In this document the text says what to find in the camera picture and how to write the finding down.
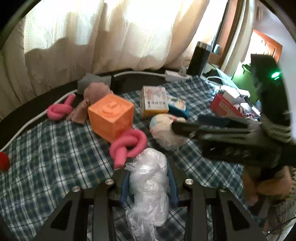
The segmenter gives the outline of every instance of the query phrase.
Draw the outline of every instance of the brown fabric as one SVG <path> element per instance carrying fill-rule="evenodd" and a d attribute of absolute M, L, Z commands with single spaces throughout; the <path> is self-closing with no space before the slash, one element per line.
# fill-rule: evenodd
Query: brown fabric
<path fill-rule="evenodd" d="M 84 124 L 88 107 L 110 93 L 113 92 L 104 83 L 90 83 L 83 93 L 84 100 L 67 116 L 67 120 Z"/>

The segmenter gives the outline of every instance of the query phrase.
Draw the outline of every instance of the window frame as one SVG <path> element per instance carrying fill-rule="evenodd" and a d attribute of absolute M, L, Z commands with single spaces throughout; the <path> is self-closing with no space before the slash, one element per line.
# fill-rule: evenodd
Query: window frame
<path fill-rule="evenodd" d="M 222 66 L 238 26 L 243 3 L 244 0 L 229 0 L 227 13 L 219 28 L 218 41 L 216 41 L 216 44 L 220 45 L 220 50 L 218 54 L 210 53 L 209 64 L 217 65 L 219 68 Z"/>

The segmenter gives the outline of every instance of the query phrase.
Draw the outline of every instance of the orange foam cube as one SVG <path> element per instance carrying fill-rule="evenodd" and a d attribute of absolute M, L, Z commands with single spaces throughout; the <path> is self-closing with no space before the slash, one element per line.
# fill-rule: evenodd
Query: orange foam cube
<path fill-rule="evenodd" d="M 114 94 L 108 94 L 88 108 L 91 128 L 100 137 L 114 142 L 122 132 L 132 128 L 134 105 Z"/>

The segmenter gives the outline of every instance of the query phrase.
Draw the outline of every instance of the plastic bag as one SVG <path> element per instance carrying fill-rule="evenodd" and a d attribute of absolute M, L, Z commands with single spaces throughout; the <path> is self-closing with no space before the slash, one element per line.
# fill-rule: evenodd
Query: plastic bag
<path fill-rule="evenodd" d="M 182 117 L 178 118 L 169 114 L 158 114 L 151 119 L 149 128 L 156 142 L 166 150 L 177 150 L 183 146 L 187 138 L 176 135 L 171 128 L 173 121 L 186 122 Z"/>
<path fill-rule="evenodd" d="M 156 226 L 168 218 L 169 180 L 164 154 L 146 148 L 125 169 L 130 170 L 130 190 L 135 204 L 126 211 L 126 220 L 135 240 L 157 240 Z"/>

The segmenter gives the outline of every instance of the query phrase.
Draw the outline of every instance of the sheer curtain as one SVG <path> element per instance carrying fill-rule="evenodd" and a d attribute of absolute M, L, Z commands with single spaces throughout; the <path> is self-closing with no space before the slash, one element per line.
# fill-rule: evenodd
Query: sheer curtain
<path fill-rule="evenodd" d="M 180 67 L 213 40 L 226 2 L 42 0 L 1 51 L 0 119 L 88 72 Z"/>

